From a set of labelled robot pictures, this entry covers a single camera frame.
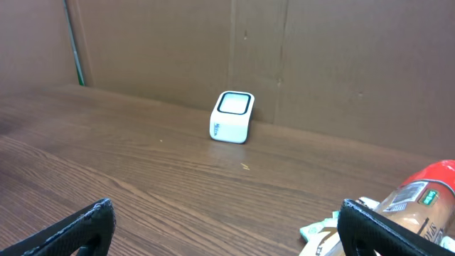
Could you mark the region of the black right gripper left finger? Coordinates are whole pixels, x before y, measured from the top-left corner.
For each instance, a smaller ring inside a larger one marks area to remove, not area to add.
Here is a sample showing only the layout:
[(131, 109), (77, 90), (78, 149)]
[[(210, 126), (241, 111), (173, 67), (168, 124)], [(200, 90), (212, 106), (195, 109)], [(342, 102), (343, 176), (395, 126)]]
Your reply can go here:
[(102, 198), (1, 251), (1, 256), (106, 256), (116, 227), (112, 201)]

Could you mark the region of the beige brown snack pouch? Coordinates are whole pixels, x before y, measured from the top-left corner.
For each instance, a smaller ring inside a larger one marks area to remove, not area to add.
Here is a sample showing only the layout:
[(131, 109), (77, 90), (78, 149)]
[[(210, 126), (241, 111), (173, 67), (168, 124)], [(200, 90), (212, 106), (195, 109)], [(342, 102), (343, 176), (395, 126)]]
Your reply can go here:
[(306, 242), (299, 256), (345, 256), (337, 228), (324, 228)]

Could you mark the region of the orange spaghetti pasta pack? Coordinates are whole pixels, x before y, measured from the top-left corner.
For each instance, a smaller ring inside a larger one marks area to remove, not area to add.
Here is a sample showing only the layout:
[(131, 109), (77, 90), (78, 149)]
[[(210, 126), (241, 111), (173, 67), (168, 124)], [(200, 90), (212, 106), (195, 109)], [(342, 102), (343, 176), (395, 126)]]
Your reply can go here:
[(454, 221), (454, 161), (438, 161), (413, 174), (375, 212), (440, 243)]

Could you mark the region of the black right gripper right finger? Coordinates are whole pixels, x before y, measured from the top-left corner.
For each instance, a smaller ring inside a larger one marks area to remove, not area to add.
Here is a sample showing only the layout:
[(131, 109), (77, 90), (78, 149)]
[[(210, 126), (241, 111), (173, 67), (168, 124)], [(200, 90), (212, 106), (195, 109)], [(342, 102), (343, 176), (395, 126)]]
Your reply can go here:
[(347, 256), (454, 256), (351, 199), (342, 203), (337, 228)]

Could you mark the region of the teal wet wipes pack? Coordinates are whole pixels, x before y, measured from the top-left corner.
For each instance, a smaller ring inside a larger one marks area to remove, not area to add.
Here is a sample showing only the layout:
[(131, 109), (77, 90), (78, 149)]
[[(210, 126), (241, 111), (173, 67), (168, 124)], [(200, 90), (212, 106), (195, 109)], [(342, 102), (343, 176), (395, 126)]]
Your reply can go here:
[(324, 220), (310, 225), (304, 226), (299, 229), (302, 238), (309, 242), (313, 237), (320, 233), (324, 228), (337, 228), (339, 211), (332, 212), (331, 218), (325, 218)]

